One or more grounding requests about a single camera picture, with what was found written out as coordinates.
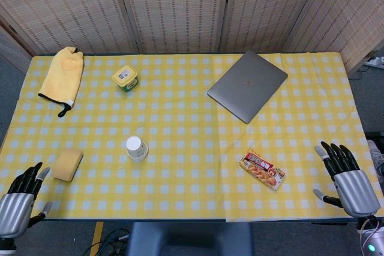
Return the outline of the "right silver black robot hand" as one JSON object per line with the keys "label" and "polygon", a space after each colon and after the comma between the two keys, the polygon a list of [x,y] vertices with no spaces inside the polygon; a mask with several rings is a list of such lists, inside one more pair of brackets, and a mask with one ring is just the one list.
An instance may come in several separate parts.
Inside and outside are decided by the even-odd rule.
{"label": "right silver black robot hand", "polygon": [[320,144],[314,150],[323,161],[338,197],[327,196],[318,189],[313,190],[315,196],[325,203],[344,209],[352,217],[373,216],[380,209],[379,200],[351,151],[343,145],[327,144],[324,141]]}

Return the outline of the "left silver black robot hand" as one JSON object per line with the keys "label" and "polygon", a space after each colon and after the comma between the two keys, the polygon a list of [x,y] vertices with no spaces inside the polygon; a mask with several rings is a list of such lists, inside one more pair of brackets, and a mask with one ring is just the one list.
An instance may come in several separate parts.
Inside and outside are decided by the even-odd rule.
{"label": "left silver black robot hand", "polygon": [[35,200],[50,168],[41,169],[42,162],[26,169],[11,183],[7,193],[1,198],[1,238],[15,239],[27,228],[45,219],[52,208],[48,201],[43,210],[31,216]]}

